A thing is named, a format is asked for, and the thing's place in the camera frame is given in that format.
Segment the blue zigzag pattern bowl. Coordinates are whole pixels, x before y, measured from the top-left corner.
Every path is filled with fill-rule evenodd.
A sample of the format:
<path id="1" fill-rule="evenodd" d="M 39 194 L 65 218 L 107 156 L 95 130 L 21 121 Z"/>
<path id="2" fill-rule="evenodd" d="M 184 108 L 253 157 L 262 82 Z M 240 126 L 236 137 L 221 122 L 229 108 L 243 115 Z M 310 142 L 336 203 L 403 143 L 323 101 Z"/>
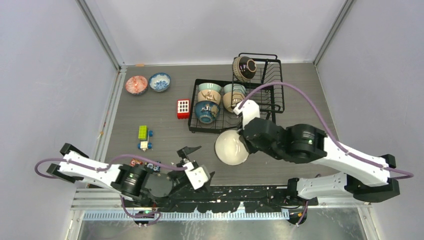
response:
<path id="1" fill-rule="evenodd" d="M 125 90 L 134 96 L 143 95 L 148 88 L 148 80 L 141 75 L 132 76 L 125 83 Z"/>

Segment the teal white dotted bowl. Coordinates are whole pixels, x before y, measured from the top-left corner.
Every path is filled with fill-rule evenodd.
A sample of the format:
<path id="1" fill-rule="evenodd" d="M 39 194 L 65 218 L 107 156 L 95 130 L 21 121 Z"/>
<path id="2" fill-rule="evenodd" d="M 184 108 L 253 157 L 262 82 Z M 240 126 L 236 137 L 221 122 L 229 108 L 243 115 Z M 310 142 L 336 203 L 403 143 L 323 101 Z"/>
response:
<path id="1" fill-rule="evenodd" d="M 234 129 L 226 130 L 217 137 L 214 150 L 218 159 L 229 166 L 244 163 L 250 155 Z"/>

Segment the brown striped bowl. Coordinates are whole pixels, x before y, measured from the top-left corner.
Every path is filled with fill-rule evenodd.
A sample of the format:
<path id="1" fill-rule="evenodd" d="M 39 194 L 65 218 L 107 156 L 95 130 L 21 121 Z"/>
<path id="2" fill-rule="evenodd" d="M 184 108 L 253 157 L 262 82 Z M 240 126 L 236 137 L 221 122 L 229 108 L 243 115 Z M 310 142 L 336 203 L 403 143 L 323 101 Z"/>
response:
<path id="1" fill-rule="evenodd" d="M 256 75 L 257 64 L 248 56 L 238 56 L 232 62 L 232 72 L 237 81 L 249 82 Z"/>

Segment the white blue floral bowl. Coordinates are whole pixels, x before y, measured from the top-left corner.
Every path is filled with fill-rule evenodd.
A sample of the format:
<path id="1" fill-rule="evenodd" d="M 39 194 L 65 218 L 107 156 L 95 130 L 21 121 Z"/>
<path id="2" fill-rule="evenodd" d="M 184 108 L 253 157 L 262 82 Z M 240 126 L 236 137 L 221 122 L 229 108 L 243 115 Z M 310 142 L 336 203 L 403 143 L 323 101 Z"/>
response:
<path id="1" fill-rule="evenodd" d="M 148 80 L 148 86 L 155 92 L 165 92 L 171 85 L 171 77 L 164 72 L 152 75 Z"/>

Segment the black wire dish rack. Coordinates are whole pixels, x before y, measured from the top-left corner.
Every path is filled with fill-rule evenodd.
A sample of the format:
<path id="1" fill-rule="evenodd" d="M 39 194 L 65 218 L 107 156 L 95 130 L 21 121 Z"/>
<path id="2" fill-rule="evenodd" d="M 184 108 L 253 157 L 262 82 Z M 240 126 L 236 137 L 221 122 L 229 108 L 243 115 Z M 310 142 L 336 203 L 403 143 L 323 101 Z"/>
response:
<path id="1" fill-rule="evenodd" d="M 262 119 L 276 121 L 276 114 L 285 110 L 282 86 L 261 85 L 282 82 L 281 61 L 275 54 L 240 53 L 233 59 L 232 79 L 196 79 L 194 82 L 188 129 L 193 132 L 220 134 L 236 129 L 240 118 L 235 115 L 237 104 L 254 101 Z"/>

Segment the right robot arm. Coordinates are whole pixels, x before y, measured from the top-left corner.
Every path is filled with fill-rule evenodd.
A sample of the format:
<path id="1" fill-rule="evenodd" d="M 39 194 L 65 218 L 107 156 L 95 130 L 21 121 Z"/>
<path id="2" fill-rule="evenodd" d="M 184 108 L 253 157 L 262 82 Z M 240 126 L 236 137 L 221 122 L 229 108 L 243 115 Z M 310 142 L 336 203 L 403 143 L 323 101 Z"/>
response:
<path id="1" fill-rule="evenodd" d="M 372 164 L 353 157 L 367 154 L 355 149 L 344 152 L 321 129 L 309 124 L 287 128 L 262 118 L 254 118 L 241 128 L 240 140 L 250 154 L 258 151 L 276 160 L 294 164 L 315 164 L 338 172 L 317 178 L 291 178 L 285 198 L 291 205 L 316 197 L 352 195 L 354 199 L 381 203 L 400 194 L 398 180 L 390 177 L 387 167 L 395 167 L 391 154 L 368 156 Z"/>

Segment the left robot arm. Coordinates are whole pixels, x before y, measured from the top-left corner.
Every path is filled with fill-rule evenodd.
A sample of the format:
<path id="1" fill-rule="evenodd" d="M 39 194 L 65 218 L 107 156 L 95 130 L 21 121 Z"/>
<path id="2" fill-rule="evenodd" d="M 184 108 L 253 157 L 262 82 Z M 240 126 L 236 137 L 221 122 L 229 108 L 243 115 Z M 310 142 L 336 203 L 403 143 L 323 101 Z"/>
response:
<path id="1" fill-rule="evenodd" d="M 152 202 L 169 200 L 179 191 L 209 192 L 214 172 L 205 165 L 190 160 L 188 155 L 199 147 L 184 147 L 177 151 L 181 161 L 167 165 L 146 157 L 123 154 L 104 163 L 90 159 L 73 145 L 66 143 L 62 158 L 48 158 L 48 178 L 74 184 L 77 181 L 113 191 L 125 199 L 148 207 Z"/>

